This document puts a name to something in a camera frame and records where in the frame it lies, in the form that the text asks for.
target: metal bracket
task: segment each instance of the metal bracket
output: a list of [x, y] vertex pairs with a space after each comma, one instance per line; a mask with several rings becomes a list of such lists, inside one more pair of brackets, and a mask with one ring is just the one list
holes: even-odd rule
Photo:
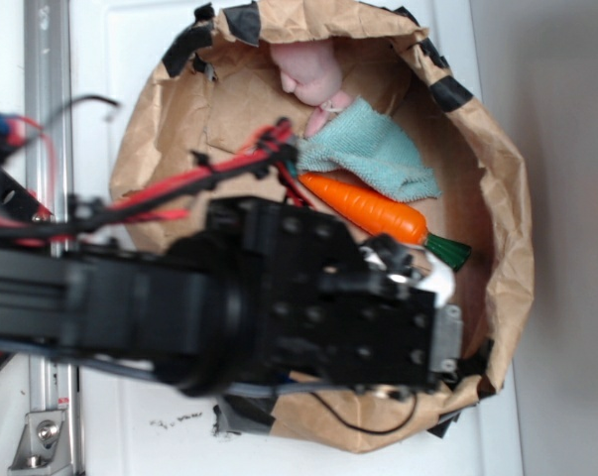
[[27, 414], [25, 429], [8, 476], [71, 476], [69, 427], [65, 411]]

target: white wall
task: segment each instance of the white wall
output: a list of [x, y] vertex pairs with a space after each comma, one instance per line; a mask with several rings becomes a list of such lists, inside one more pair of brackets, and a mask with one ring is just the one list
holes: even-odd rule
[[598, 475], [598, 0], [471, 5], [484, 102], [532, 183], [537, 300], [515, 360], [526, 475]]
[[[23, 0], [0, 0], [0, 112], [24, 112]], [[23, 159], [10, 173], [23, 180]], [[0, 372], [0, 475], [7, 474], [29, 411], [28, 358], [17, 356]]]
[[[23, 114], [23, 0], [0, 0], [0, 112]], [[25, 179], [23, 156], [15, 158], [7, 170], [20, 182]]]

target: brown paper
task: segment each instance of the brown paper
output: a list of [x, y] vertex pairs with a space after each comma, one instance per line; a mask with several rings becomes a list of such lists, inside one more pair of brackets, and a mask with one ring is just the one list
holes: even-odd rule
[[[239, 42], [223, 13], [215, 19], [213, 46], [197, 52], [212, 64], [215, 81], [192, 68], [170, 78], [158, 65], [130, 121], [111, 191], [119, 198], [189, 170], [191, 149], [211, 154], [215, 162], [225, 160], [254, 130], [282, 115], [301, 132], [311, 109], [282, 92], [268, 43], [335, 39], [345, 75], [343, 89], [392, 115], [435, 171], [442, 197], [414, 203], [427, 217], [429, 229], [473, 247], [472, 257], [456, 276], [454, 301], [465, 320], [462, 354], [474, 354], [487, 339], [494, 342], [484, 376], [467, 377], [453, 391], [442, 386], [433, 395], [419, 395], [414, 408], [412, 402], [345, 392], [321, 394], [348, 421], [369, 429], [394, 427], [414, 412], [407, 425], [390, 435], [347, 429], [312, 396], [279, 398], [272, 434], [366, 452], [475, 404], [483, 388], [501, 390], [533, 300], [525, 163], [478, 100], [448, 114], [436, 106], [427, 87], [450, 71], [424, 54], [419, 42], [428, 31], [409, 18], [355, 0], [261, 0], [258, 7], [259, 48]], [[180, 200], [178, 205], [191, 207], [191, 220], [137, 225], [130, 232], [139, 248], [164, 251], [175, 239], [201, 228], [211, 197], [252, 193], [281, 199], [284, 190], [274, 177], [239, 178], [195, 199]], [[354, 236], [363, 236], [350, 228]]]

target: paper bag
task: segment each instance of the paper bag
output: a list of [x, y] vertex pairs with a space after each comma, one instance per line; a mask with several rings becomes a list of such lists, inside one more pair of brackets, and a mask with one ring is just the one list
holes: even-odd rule
[[[280, 116], [290, 117], [301, 134], [311, 108], [283, 93], [269, 44], [333, 38], [343, 89], [391, 115], [434, 169], [442, 197], [414, 203], [429, 229], [473, 247], [456, 277], [454, 301], [465, 331], [454, 382], [404, 403], [351, 392], [322, 393], [330, 410], [310, 395], [251, 402], [265, 414], [263, 427], [366, 452], [499, 392], [533, 301], [526, 168], [495, 120], [453, 78], [428, 30], [404, 8], [392, 12], [355, 0], [261, 0], [216, 16], [210, 6], [195, 13], [196, 22], [175, 40], [138, 100], [111, 179], [114, 199], [189, 170], [190, 150], [225, 160]], [[241, 194], [280, 200], [284, 189], [274, 178], [237, 178], [174, 204], [191, 207], [190, 220], [135, 225], [130, 233], [138, 248], [164, 251], [201, 228], [208, 199]], [[246, 404], [223, 401], [236, 415]]]

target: plush toy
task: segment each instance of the plush toy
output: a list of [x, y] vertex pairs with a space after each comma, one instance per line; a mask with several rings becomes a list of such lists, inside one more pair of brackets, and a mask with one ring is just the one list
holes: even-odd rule
[[353, 102], [342, 89], [342, 71], [331, 40], [271, 45], [272, 60], [281, 70], [283, 91], [316, 109], [305, 127], [305, 137], [316, 134], [330, 113], [341, 112]]
[[[411, 138], [362, 97], [341, 89], [332, 40], [270, 45], [270, 51], [283, 90], [315, 107], [306, 140], [298, 143], [299, 172], [344, 169], [395, 201], [439, 196], [433, 172]], [[332, 119], [333, 112], [338, 115]]]

